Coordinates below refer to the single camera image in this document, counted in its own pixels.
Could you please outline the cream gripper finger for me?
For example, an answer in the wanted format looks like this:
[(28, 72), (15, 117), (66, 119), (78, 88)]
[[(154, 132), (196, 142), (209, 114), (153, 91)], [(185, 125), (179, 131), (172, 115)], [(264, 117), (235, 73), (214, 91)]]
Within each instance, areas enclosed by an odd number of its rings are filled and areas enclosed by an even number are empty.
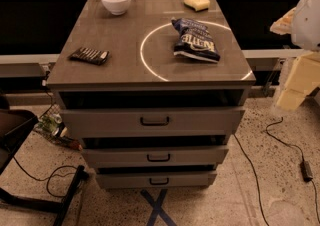
[(295, 11), (296, 11), (296, 8), (292, 8), (286, 14), (284, 14), (281, 18), (276, 20), (271, 25), (270, 31), (279, 35), (290, 34), (292, 29), (291, 27), (292, 19)]
[(292, 63), (276, 106), (286, 111), (294, 111), (319, 86), (320, 53), (309, 52), (301, 55)]

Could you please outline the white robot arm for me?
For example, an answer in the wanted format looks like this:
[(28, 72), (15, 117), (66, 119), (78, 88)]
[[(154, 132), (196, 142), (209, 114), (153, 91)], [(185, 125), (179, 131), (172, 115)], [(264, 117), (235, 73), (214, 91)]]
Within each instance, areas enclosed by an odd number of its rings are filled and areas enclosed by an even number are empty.
[(275, 106), (296, 110), (320, 86), (320, 0), (300, 0), (275, 21), (270, 31), (290, 34), (291, 42), (306, 50), (292, 64), (284, 66), (280, 75), (280, 93)]

